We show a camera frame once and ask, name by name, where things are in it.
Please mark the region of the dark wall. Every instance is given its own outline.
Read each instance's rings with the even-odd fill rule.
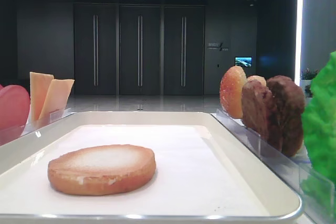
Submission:
[[[235,57],[252,57],[246,75],[255,74],[257,12],[248,5],[210,4],[205,11],[205,46],[222,42],[228,51],[205,47],[204,94],[219,94],[223,74],[235,65]]]
[[[20,3],[17,6],[18,76],[29,72],[74,76],[74,21],[71,3]]]
[[[16,6],[14,0],[0,0],[0,84],[17,79]]]
[[[303,0],[301,69],[321,69],[336,51],[336,0]]]
[[[294,79],[297,0],[263,0],[257,9],[256,74]]]

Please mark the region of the door handle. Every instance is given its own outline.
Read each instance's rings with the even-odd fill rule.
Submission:
[[[142,15],[140,15],[140,34],[141,34],[141,37],[140,37],[140,47],[141,47],[141,51],[140,51],[140,62],[141,62],[141,76],[140,76],[140,86],[142,87],[142,84],[143,84],[143,21],[142,21]]]
[[[97,86],[97,61],[96,61],[96,15],[93,16],[93,85]]]
[[[99,86],[99,16],[96,15],[96,84]]]
[[[185,87],[185,81],[186,81],[186,68],[187,68],[187,17],[184,17],[184,76],[183,76],[183,86]]]
[[[181,27],[181,86],[183,87],[183,80],[184,80],[184,76],[183,76],[183,62],[184,62],[184,17],[182,17],[182,27]]]
[[[140,16],[138,16],[138,87],[140,87]]]

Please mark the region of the tiled floor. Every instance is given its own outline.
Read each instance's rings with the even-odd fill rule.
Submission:
[[[220,108],[219,97],[214,96],[73,96],[68,108],[81,111],[200,111],[214,113]]]

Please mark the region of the door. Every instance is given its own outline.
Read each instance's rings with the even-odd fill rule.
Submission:
[[[120,94],[160,94],[160,8],[120,8]]]
[[[75,93],[116,94],[116,7],[75,6]]]
[[[203,94],[204,9],[166,7],[164,94]]]

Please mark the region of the clear acrylic divider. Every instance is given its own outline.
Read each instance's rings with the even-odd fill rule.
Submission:
[[[15,127],[2,130],[0,131],[0,146],[7,144],[11,141],[14,141],[18,139],[19,137],[26,135],[30,132],[34,132],[53,122],[56,122],[72,113],[73,113],[72,108],[68,108],[65,110],[59,110],[59,111],[50,113],[48,116],[38,121],[30,122],[22,126],[15,126]]]
[[[240,125],[223,110],[217,110],[216,118],[282,181],[301,195],[306,216],[315,223],[335,223],[333,182],[312,169],[309,162],[295,162],[295,158],[284,156],[261,139],[258,133]]]

